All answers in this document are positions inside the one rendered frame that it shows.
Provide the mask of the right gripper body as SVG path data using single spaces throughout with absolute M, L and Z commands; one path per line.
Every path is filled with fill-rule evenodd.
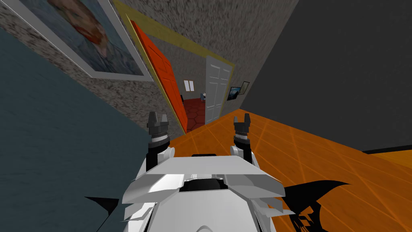
M 249 133 L 250 123 L 234 122 L 235 134 L 247 135 Z

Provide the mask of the black-framed blue picture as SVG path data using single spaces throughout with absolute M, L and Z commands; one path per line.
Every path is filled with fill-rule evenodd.
M 240 93 L 240 90 L 241 90 L 240 87 L 231 87 L 229 90 L 227 101 L 236 99 Z

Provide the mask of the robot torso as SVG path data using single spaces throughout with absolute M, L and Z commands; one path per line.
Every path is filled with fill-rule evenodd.
M 126 189 L 123 232 L 276 232 L 284 196 L 255 156 L 171 157 Z

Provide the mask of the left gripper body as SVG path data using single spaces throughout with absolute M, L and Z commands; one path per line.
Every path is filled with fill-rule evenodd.
M 148 122 L 147 128 L 150 135 L 167 133 L 169 122 Z

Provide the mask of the orange door leaf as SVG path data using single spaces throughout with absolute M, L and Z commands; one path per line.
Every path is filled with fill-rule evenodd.
M 140 44 L 142 44 L 142 47 L 145 50 L 145 54 L 148 56 L 150 64 L 153 67 L 169 102 L 171 103 L 183 132 L 186 133 L 188 123 L 187 114 L 181 100 L 181 95 L 179 93 L 169 60 L 133 20 L 130 22 L 139 38 Z

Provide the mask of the large white-framed painting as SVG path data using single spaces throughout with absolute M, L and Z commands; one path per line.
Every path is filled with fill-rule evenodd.
M 110 0 L 0 0 L 89 77 L 152 81 Z

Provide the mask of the white panelled door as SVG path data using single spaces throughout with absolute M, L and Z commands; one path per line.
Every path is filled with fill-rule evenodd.
M 232 66 L 206 57 L 205 124 L 219 119 L 231 72 Z

